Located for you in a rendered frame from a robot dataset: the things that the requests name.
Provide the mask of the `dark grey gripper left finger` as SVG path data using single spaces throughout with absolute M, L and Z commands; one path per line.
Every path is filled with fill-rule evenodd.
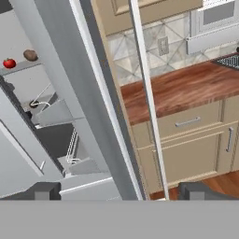
M 21 200 L 21 201 L 61 200 L 62 199 L 60 194 L 61 188 L 62 188 L 62 185 L 60 182 L 37 182 L 28 190 L 21 191 L 21 192 L 0 198 L 0 201 L 3 201 L 3 200 Z

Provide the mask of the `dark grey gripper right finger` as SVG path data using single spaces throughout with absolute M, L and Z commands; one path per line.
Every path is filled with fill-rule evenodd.
M 178 199 L 197 201 L 236 200 L 236 197 L 211 190 L 202 182 L 181 182 L 178 185 Z

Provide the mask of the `beige cupboard door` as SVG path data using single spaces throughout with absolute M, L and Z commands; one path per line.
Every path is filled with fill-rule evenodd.
M 236 142 L 238 122 L 217 124 L 197 132 L 176 134 L 162 140 L 168 187 L 179 182 L 208 178 L 231 170 L 233 148 Z M 226 151 L 229 128 L 233 127 L 232 147 Z M 151 132 L 146 123 L 133 127 L 134 138 L 146 189 L 149 194 L 162 190 L 159 162 Z

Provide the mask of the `grey fridge door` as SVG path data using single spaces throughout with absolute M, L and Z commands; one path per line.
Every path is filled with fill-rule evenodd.
M 9 0 L 64 99 L 89 158 L 83 182 L 65 180 L 66 200 L 146 200 L 126 112 L 91 0 Z

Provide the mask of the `grey fridge shelf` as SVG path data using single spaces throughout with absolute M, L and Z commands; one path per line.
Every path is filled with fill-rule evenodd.
M 23 62 L 17 63 L 17 65 L 14 68 L 10 68 L 10 69 L 1 68 L 0 75 L 6 76 L 6 75 L 9 75 L 9 74 L 12 74 L 15 72 L 19 72 L 24 69 L 32 68 L 32 67 L 38 66 L 38 65 L 41 65 L 41 62 L 39 60 L 37 60 L 35 62 L 23 61 Z

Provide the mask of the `red tomato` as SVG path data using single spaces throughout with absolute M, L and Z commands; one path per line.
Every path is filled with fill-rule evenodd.
M 3 61 L 3 66 L 7 69 L 14 68 L 16 66 L 16 61 L 14 59 L 7 58 Z

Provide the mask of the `grey fridge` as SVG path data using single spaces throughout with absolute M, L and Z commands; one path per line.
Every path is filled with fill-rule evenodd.
M 0 69 L 5 68 L 7 58 L 16 65 L 27 61 L 23 56 L 27 49 L 34 50 L 34 46 L 13 6 L 9 0 L 0 0 Z M 65 101 L 42 63 L 0 75 L 0 198 L 27 190 L 36 182 L 60 182 L 60 194 L 66 200 L 62 196 L 65 180 L 72 176 L 74 186 L 81 184 L 78 164 L 90 157 L 79 138 L 78 162 L 66 162 L 73 130 Z

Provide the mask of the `beige drawer front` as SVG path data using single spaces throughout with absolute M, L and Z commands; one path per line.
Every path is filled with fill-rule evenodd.
M 221 102 L 197 106 L 169 116 L 158 118 L 160 137 L 181 134 L 220 120 Z

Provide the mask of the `black hob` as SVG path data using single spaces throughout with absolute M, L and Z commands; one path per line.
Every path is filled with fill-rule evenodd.
M 239 71 L 239 53 L 217 58 L 212 63 Z

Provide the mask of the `brown potato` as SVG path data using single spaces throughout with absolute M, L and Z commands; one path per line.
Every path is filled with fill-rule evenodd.
M 38 56 L 34 50 L 27 49 L 23 52 L 23 56 L 27 61 L 34 62 L 38 59 Z

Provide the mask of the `white microwave oven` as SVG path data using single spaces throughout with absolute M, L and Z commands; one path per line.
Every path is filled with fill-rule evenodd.
M 203 0 L 203 6 L 190 12 L 187 53 L 239 40 L 239 0 Z

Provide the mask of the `grey wall socket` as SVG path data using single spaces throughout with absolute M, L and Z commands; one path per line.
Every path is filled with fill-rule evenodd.
M 165 55 L 169 53 L 168 37 L 165 36 L 158 40 L 159 54 Z

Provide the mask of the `beige wall cupboard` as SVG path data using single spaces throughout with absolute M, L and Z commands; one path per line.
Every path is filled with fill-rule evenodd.
M 136 0 L 141 22 L 148 24 L 173 17 L 203 6 L 203 0 Z M 91 0 L 96 8 L 105 34 L 113 35 L 133 27 L 129 0 Z

